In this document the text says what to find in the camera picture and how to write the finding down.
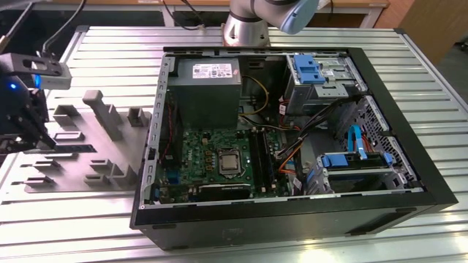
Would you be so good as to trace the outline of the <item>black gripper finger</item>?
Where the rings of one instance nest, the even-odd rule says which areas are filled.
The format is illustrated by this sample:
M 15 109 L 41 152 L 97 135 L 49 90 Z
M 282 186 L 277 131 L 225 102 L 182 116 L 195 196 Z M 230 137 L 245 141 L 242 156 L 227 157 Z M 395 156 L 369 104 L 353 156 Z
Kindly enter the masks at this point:
M 55 147 L 55 142 L 47 134 L 45 123 L 49 122 L 47 109 L 46 109 L 46 98 L 42 89 L 29 89 L 29 99 L 30 99 L 30 110 L 31 118 L 34 121 L 34 126 L 38 131 L 38 140 L 43 144 L 39 146 L 42 149 L 53 150 Z

